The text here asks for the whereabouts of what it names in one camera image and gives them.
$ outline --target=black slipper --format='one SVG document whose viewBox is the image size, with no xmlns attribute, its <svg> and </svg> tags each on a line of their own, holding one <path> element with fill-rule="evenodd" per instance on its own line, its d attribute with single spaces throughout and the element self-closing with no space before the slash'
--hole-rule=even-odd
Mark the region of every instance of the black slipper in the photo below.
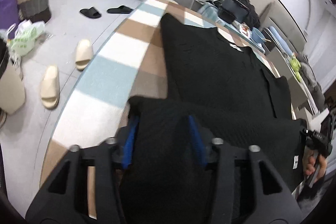
<svg viewBox="0 0 336 224">
<path fill-rule="evenodd" d="M 129 14 L 133 9 L 128 8 L 127 6 L 119 6 L 118 8 L 110 8 L 107 10 L 109 14 Z"/>
<path fill-rule="evenodd" d="M 101 14 L 96 10 L 95 7 L 91 7 L 90 9 L 82 9 L 79 12 L 88 18 L 100 18 L 101 17 Z"/>
</svg>

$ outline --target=blue bowl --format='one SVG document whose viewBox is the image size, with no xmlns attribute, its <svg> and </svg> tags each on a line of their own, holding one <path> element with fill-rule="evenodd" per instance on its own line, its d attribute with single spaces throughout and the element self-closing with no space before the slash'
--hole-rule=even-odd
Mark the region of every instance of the blue bowl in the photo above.
<svg viewBox="0 0 336 224">
<path fill-rule="evenodd" d="M 265 43 L 265 41 L 263 40 L 263 39 L 265 39 L 264 35 L 257 28 L 252 29 L 252 39 L 257 44 L 264 44 Z"/>
</svg>

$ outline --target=woven basket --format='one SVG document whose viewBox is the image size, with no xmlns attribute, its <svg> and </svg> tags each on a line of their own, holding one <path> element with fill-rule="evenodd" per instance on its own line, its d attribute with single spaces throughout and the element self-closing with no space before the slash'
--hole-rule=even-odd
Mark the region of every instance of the woven basket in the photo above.
<svg viewBox="0 0 336 224">
<path fill-rule="evenodd" d="M 51 18 L 49 0 L 17 0 L 24 19 L 47 22 Z"/>
</svg>

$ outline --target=metal screw head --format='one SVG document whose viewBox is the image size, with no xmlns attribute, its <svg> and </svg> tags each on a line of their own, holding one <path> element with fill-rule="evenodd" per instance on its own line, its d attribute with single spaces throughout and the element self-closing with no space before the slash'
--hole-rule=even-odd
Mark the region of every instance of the metal screw head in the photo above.
<svg viewBox="0 0 336 224">
<path fill-rule="evenodd" d="M 80 147 L 79 145 L 74 144 L 74 145 L 70 146 L 69 150 L 70 150 L 71 152 L 77 152 L 77 151 L 80 150 L 80 148 L 81 148 L 81 147 Z"/>
<path fill-rule="evenodd" d="M 107 139 L 105 140 L 105 142 L 106 142 L 107 144 L 114 144 L 114 143 L 117 142 L 117 140 L 116 140 L 115 138 L 113 138 L 113 137 L 110 137 L 110 138 L 107 138 Z"/>
<path fill-rule="evenodd" d="M 221 138 L 213 138 L 212 143 L 216 145 L 220 145 L 220 144 L 223 144 L 224 142 Z"/>
<path fill-rule="evenodd" d="M 251 152 L 259 152 L 260 151 L 260 147 L 257 146 L 257 145 L 251 145 L 251 146 L 249 146 L 249 150 Z"/>
</svg>

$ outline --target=white plastic bag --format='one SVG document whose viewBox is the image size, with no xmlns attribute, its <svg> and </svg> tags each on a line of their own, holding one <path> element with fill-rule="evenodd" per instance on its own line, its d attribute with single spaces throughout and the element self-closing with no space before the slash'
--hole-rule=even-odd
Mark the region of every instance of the white plastic bag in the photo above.
<svg viewBox="0 0 336 224">
<path fill-rule="evenodd" d="M 0 30 L 0 38 L 2 38 L 6 43 L 8 42 L 8 35 L 11 33 L 12 30 L 14 30 L 15 26 L 16 24 L 14 23 L 8 28 L 8 30 Z"/>
<path fill-rule="evenodd" d="M 15 38 L 11 41 L 11 49 L 20 56 L 26 55 L 35 45 L 35 39 L 44 32 L 44 22 L 32 23 L 25 20 L 19 24 L 15 32 Z"/>
</svg>

